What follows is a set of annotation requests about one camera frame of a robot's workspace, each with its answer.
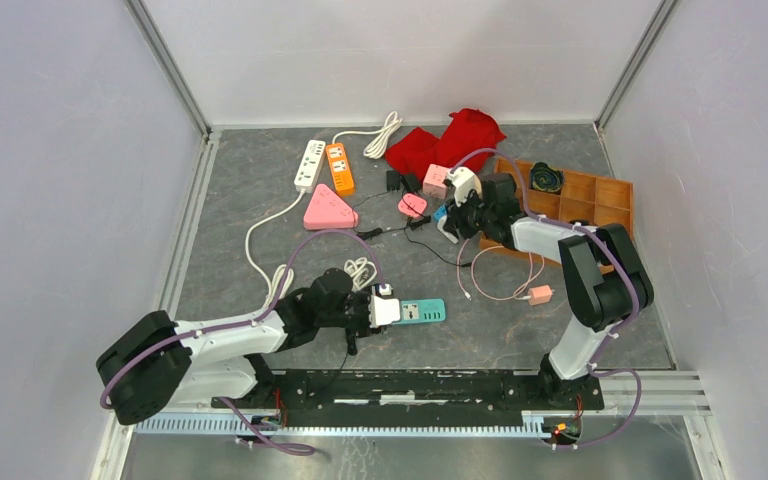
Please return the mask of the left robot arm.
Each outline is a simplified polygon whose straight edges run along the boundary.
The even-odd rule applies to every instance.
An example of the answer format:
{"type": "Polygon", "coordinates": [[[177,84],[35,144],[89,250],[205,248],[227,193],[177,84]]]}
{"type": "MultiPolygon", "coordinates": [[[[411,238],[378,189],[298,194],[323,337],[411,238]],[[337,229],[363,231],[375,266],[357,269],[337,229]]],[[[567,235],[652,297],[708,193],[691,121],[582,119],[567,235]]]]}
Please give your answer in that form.
{"type": "Polygon", "coordinates": [[[356,354],[357,339],[400,320],[391,285],[353,286],[348,273],[329,269],[257,312],[197,322],[150,312],[97,359],[100,405],[122,425],[220,397],[262,407],[274,394],[264,355],[303,346],[328,328],[342,331],[356,354]]]}

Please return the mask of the black power adapter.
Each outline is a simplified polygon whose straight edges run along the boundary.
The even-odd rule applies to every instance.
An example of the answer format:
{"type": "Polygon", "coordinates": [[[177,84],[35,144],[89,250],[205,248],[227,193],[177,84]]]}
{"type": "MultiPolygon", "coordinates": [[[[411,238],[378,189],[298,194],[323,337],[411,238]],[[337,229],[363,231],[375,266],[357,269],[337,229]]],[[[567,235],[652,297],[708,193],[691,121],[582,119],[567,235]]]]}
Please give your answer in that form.
{"type": "Polygon", "coordinates": [[[385,174],[385,182],[388,192],[399,191],[402,186],[402,175],[397,170],[388,170],[385,174]]]}
{"type": "Polygon", "coordinates": [[[413,173],[402,175],[401,181],[407,193],[416,194],[422,190],[422,182],[413,173]]]}

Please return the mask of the white power strip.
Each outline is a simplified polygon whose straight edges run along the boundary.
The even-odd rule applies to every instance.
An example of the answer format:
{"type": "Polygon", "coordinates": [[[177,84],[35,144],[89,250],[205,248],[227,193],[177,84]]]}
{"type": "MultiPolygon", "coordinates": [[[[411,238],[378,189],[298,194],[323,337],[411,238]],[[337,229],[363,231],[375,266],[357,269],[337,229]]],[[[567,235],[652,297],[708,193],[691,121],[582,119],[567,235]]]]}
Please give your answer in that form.
{"type": "Polygon", "coordinates": [[[326,142],[309,140],[294,177],[294,187],[300,193],[312,193],[322,170],[326,142]]]}

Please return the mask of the pink plug adapter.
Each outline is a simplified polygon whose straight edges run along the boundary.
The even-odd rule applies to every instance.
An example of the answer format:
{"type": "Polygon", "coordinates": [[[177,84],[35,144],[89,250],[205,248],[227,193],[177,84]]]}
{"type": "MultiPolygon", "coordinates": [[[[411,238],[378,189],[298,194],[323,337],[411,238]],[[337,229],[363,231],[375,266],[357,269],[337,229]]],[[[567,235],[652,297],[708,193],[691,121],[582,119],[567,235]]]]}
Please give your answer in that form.
{"type": "Polygon", "coordinates": [[[554,294],[554,290],[549,285],[540,285],[530,288],[527,293],[527,302],[531,306],[548,303],[554,294]]]}
{"type": "Polygon", "coordinates": [[[413,193],[405,193],[397,204],[400,213],[412,219],[420,219],[424,216],[427,208],[427,201],[413,193]]]}

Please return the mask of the orange power strip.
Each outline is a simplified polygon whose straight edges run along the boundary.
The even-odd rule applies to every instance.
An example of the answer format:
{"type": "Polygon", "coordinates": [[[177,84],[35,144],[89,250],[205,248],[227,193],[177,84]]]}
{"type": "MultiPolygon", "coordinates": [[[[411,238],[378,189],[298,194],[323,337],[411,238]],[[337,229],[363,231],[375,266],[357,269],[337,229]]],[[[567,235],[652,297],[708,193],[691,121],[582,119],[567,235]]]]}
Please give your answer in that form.
{"type": "Polygon", "coordinates": [[[353,195],[355,183],[344,145],[339,142],[328,144],[325,155],[335,192],[341,197],[353,195]]]}

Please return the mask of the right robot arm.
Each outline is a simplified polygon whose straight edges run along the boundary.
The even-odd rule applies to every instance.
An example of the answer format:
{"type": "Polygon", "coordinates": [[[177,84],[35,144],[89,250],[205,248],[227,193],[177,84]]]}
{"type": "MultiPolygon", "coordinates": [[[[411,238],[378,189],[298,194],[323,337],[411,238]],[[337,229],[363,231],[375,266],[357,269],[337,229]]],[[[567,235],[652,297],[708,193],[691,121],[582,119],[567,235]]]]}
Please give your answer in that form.
{"type": "Polygon", "coordinates": [[[560,264],[572,312],[558,344],[540,365],[537,392],[551,408],[572,401],[607,338],[636,319],[654,300],[654,288],[628,230],[621,224],[570,224],[536,214],[517,196],[506,173],[483,177],[466,167],[444,180],[453,197],[446,203],[443,231],[454,238],[487,237],[511,251],[536,254],[560,264]]]}

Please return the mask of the pink power strip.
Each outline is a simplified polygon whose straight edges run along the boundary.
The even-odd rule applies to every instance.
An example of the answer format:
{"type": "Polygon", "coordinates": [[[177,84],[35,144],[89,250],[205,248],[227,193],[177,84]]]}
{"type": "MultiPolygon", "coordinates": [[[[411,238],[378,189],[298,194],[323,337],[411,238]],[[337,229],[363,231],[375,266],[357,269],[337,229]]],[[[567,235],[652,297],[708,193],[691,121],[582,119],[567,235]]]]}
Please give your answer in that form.
{"type": "Polygon", "coordinates": [[[331,188],[325,184],[315,187],[303,216],[305,229],[353,229],[358,222],[357,212],[331,188]]]}

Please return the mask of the blue plug adapter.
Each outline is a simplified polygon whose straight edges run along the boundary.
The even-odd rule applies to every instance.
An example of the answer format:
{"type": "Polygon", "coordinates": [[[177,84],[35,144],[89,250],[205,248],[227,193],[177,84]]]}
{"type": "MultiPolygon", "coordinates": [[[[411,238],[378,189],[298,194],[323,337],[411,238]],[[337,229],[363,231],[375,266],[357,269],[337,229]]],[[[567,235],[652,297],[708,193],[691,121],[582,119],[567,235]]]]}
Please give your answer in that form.
{"type": "Polygon", "coordinates": [[[433,214],[433,220],[435,223],[445,222],[448,217],[448,208],[446,205],[441,205],[433,214]]]}

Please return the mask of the white cube adapter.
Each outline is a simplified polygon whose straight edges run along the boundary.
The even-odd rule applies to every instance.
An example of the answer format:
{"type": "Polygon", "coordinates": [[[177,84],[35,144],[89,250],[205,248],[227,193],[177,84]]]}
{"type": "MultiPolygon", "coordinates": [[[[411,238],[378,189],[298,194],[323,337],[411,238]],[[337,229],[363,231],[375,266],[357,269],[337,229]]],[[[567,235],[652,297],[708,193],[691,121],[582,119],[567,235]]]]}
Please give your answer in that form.
{"type": "Polygon", "coordinates": [[[446,229],[445,221],[440,219],[437,224],[437,230],[451,243],[458,244],[460,242],[456,233],[451,233],[446,229]]]}

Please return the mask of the pink cube socket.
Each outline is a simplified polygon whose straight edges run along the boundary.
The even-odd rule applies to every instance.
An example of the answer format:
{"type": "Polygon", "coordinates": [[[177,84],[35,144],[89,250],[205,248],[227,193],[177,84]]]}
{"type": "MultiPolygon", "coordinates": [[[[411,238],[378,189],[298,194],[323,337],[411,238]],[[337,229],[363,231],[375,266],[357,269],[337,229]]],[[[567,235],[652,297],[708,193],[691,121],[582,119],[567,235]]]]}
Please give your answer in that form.
{"type": "Polygon", "coordinates": [[[449,173],[449,167],[429,165],[422,182],[422,192],[431,198],[445,199],[448,191],[446,180],[449,173]]]}

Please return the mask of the teal power strip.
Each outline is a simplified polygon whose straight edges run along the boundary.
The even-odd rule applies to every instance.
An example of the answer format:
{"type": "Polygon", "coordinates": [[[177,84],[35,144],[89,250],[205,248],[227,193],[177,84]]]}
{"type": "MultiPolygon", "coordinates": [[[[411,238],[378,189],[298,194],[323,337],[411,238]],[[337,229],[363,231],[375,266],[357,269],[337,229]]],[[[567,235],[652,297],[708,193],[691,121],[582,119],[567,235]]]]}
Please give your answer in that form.
{"type": "Polygon", "coordinates": [[[400,302],[400,319],[395,325],[440,323],[446,320],[444,301],[440,298],[403,300],[400,302]]]}

